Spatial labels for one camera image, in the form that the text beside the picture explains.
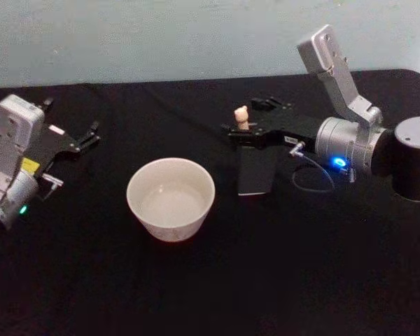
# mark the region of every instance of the black tablecloth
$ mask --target black tablecloth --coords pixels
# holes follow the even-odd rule
[[[384,126],[420,116],[420,75],[354,74]],[[102,141],[51,174],[65,186],[0,239],[0,335],[420,335],[420,204],[389,179],[296,190],[283,153],[271,194],[239,198],[237,156],[219,125],[252,97],[309,116],[335,113],[310,76],[0,89],[74,136],[101,121]],[[204,166],[216,199],[182,244],[152,238],[126,205],[151,160]]]

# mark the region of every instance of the white ceramic bowl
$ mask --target white ceramic bowl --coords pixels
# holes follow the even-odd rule
[[[215,198],[215,184],[196,162],[169,157],[140,168],[127,185],[126,198],[155,238],[181,242],[204,222]]]

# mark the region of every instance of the green led light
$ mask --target green led light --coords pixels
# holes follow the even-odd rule
[[[19,211],[19,214],[23,215],[25,212],[27,212],[28,206],[24,205],[22,206],[21,210]]]

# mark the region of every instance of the yellow warning label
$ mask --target yellow warning label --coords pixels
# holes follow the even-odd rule
[[[36,170],[40,167],[41,165],[33,160],[27,159],[26,157],[23,158],[22,161],[22,169],[26,170],[27,172],[29,172],[31,175],[34,175],[34,173],[36,172]]]

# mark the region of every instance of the white wall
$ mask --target white wall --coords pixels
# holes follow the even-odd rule
[[[420,72],[420,0],[0,0],[0,86],[304,73],[325,23],[352,69]]]

